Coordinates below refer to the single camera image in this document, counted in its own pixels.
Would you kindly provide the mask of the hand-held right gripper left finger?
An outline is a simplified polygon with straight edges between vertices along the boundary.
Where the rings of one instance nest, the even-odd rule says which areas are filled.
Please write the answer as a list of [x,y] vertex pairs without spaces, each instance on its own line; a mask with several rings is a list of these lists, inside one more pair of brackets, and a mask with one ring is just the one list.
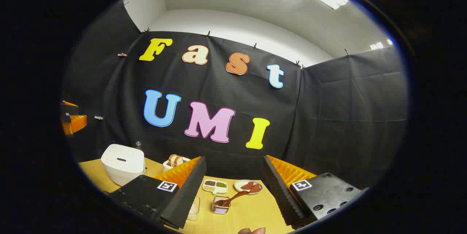
[[145,221],[183,229],[206,170],[200,156],[155,177],[139,175],[108,197]]

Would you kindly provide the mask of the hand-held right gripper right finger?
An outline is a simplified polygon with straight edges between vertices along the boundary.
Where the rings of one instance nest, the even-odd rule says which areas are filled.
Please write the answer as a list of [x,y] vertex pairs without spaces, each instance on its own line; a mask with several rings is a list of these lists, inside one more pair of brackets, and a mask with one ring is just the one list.
[[294,230],[337,212],[365,192],[332,173],[316,175],[269,155],[263,157],[263,173],[285,224]]

